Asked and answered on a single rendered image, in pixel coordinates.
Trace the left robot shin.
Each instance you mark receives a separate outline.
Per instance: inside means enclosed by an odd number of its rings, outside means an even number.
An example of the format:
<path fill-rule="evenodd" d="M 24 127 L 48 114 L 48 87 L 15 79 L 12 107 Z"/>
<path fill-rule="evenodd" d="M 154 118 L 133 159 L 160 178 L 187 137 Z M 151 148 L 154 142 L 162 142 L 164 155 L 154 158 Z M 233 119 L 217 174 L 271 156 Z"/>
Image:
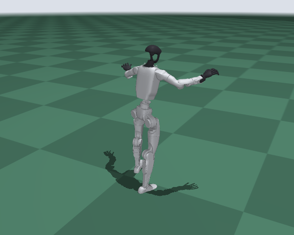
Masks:
<path fill-rule="evenodd" d="M 141 152 L 142 152 L 142 146 L 140 147 L 135 147 L 134 146 L 134 141 L 135 141 L 135 138 L 133 139 L 133 155 L 134 155 L 134 158 L 135 158 L 135 166 L 140 166 L 140 156 L 141 156 Z"/>

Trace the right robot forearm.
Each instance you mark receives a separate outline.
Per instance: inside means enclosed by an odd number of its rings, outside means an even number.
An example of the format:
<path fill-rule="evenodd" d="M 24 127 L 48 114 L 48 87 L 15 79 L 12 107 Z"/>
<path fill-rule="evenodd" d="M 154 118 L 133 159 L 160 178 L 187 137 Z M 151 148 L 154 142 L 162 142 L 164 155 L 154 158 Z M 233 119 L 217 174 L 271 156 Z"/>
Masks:
<path fill-rule="evenodd" d="M 196 84 L 201 84 L 199 81 L 202 79 L 202 76 L 198 76 L 198 77 L 193 77 L 190 79 L 179 79 L 178 83 L 179 84 L 185 84 L 186 87 L 189 87 L 191 85 L 196 85 Z"/>

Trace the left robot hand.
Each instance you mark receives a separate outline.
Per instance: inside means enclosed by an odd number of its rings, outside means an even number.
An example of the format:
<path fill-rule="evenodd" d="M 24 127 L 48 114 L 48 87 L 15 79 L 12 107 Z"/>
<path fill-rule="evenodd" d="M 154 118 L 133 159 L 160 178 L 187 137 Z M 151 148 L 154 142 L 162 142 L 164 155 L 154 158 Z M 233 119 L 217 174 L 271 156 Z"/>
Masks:
<path fill-rule="evenodd" d="M 122 65 L 122 68 L 123 68 L 125 71 L 128 71 L 128 70 L 131 69 L 131 65 L 132 65 L 132 64 L 130 64 L 130 66 L 129 66 L 128 63 L 127 63 L 127 64 L 125 63 L 125 64 Z"/>

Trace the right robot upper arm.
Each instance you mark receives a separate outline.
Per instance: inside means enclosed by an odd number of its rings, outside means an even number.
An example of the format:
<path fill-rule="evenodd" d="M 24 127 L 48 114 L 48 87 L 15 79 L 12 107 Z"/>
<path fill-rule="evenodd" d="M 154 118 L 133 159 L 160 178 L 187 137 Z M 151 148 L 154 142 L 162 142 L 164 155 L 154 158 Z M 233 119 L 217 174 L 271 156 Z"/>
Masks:
<path fill-rule="evenodd" d="M 165 70 L 156 70 L 155 75 L 158 80 L 164 80 L 169 84 L 176 86 L 180 90 L 185 86 L 185 84 L 179 84 L 178 80 L 176 80 L 172 75 L 168 74 Z"/>

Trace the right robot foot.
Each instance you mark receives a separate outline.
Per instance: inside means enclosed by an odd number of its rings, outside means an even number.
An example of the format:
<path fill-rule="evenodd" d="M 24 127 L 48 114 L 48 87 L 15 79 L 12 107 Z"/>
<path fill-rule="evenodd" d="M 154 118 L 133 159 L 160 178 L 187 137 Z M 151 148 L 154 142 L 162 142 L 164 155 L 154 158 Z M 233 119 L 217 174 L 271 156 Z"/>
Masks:
<path fill-rule="evenodd" d="M 147 191 L 151 191 L 151 190 L 156 189 L 156 188 L 157 188 L 156 184 L 148 184 L 148 188 L 144 188 L 144 185 L 143 185 L 143 186 L 139 187 L 138 193 L 142 194 L 142 193 L 145 193 Z"/>

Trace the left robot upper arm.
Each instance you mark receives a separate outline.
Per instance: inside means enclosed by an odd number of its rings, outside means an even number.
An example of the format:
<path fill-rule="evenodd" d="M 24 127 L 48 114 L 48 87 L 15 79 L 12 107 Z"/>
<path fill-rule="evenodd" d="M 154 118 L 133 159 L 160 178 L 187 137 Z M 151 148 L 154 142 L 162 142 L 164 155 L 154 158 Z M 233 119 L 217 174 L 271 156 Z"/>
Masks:
<path fill-rule="evenodd" d="M 139 66 L 130 69 L 128 72 L 124 73 L 127 79 L 132 78 L 133 75 L 137 74 Z"/>

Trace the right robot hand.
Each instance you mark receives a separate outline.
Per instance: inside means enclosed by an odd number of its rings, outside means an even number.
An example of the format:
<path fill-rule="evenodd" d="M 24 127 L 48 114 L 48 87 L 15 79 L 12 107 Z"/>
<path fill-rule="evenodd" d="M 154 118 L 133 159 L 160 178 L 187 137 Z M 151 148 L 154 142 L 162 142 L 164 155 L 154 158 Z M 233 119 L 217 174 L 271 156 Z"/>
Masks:
<path fill-rule="evenodd" d="M 219 75 L 219 72 L 216 69 L 214 69 L 214 68 L 207 69 L 202 75 L 200 75 L 203 78 L 199 82 L 202 83 L 203 81 L 206 80 L 206 78 L 211 77 L 212 75 L 215 75 L 215 74 Z"/>

